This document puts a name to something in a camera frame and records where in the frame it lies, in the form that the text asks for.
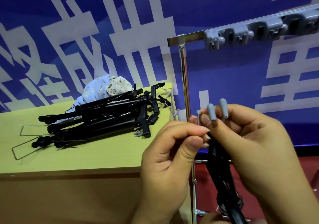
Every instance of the wooden table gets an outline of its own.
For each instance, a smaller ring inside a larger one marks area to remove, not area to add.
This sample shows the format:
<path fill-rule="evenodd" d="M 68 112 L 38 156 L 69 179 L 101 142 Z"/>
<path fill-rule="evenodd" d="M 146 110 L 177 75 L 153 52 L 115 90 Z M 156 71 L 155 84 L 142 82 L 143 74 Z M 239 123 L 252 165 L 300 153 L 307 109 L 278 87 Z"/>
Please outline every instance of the wooden table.
<path fill-rule="evenodd" d="M 158 121 L 150 126 L 150 138 L 125 133 L 69 149 L 52 145 L 22 160 L 14 159 L 11 148 L 34 138 L 19 136 L 22 126 L 42 125 L 38 116 L 63 113 L 72 104 L 0 114 L 0 223 L 130 222 L 140 195 L 142 153 L 173 118 L 172 113 L 160 108 Z M 45 133 L 46 127 L 24 127 L 22 132 Z M 17 157 L 32 150 L 31 142 L 22 145 L 16 148 Z M 189 195 L 175 221 L 191 223 Z"/>

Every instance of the red floor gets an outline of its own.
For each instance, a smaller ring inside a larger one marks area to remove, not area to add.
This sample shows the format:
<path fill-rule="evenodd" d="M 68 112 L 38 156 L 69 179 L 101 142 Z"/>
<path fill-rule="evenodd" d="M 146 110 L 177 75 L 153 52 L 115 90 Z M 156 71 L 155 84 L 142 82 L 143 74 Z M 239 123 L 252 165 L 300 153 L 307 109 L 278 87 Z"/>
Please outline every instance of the red floor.
<path fill-rule="evenodd" d="M 308 181 L 312 184 L 313 188 L 317 189 L 314 193 L 319 199 L 319 173 L 317 172 L 319 157 L 300 157 L 299 160 Z M 231 166 L 231 171 L 237 192 L 244 199 L 244 207 L 242 209 L 244 216 L 252 220 L 264 219 L 265 217 L 256 198 L 248 193 L 242 186 L 239 175 L 233 166 Z M 218 206 L 216 201 L 217 190 L 205 164 L 196 164 L 196 179 L 197 209 L 206 212 L 215 212 Z"/>

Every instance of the gray plastic tip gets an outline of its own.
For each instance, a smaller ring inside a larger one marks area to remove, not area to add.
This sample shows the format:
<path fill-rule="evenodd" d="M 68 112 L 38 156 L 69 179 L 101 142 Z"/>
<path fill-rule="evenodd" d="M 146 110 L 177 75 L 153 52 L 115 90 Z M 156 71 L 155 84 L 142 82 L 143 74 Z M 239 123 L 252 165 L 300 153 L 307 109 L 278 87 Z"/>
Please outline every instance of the gray plastic tip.
<path fill-rule="evenodd" d="M 222 98 L 219 100 L 219 105 L 221 108 L 221 112 L 223 113 L 224 118 L 228 118 L 228 106 L 227 106 L 227 101 Z"/>
<path fill-rule="evenodd" d="M 214 105 L 209 103 L 207 106 L 207 110 L 208 110 L 208 114 L 209 114 L 211 121 L 215 122 L 216 121 L 216 113 L 215 113 Z"/>

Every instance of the blue backdrop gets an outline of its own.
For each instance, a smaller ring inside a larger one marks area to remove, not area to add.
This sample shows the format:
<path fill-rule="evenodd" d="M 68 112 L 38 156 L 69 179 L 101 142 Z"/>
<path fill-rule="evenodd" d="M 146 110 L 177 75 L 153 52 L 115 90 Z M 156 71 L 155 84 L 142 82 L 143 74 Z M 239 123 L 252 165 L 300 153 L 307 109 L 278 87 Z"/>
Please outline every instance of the blue backdrop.
<path fill-rule="evenodd" d="M 178 48 L 168 48 L 167 37 L 318 2 L 1 0 L 0 111 L 76 99 L 105 73 L 143 87 L 174 82 L 176 106 L 185 109 Z M 319 122 L 317 34 L 216 52 L 203 42 L 186 49 L 192 114 L 225 98 L 283 123 Z"/>

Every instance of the metal pole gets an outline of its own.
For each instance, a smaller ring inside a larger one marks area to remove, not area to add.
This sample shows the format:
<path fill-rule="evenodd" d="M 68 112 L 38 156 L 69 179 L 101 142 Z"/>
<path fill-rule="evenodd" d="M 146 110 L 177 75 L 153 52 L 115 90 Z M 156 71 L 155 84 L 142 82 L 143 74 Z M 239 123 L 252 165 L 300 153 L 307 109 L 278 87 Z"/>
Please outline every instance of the metal pole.
<path fill-rule="evenodd" d="M 190 118 L 190 101 L 189 101 L 189 87 L 188 87 L 188 73 L 187 73 L 187 61 L 186 61 L 186 49 L 185 49 L 185 35 L 178 35 L 178 49 L 181 57 L 181 73 L 183 80 L 185 109 L 186 109 L 186 120 Z M 195 161 L 192 165 L 192 185 L 193 185 L 193 224 L 197 224 L 197 213 L 196 213 L 196 174 L 195 174 Z"/>

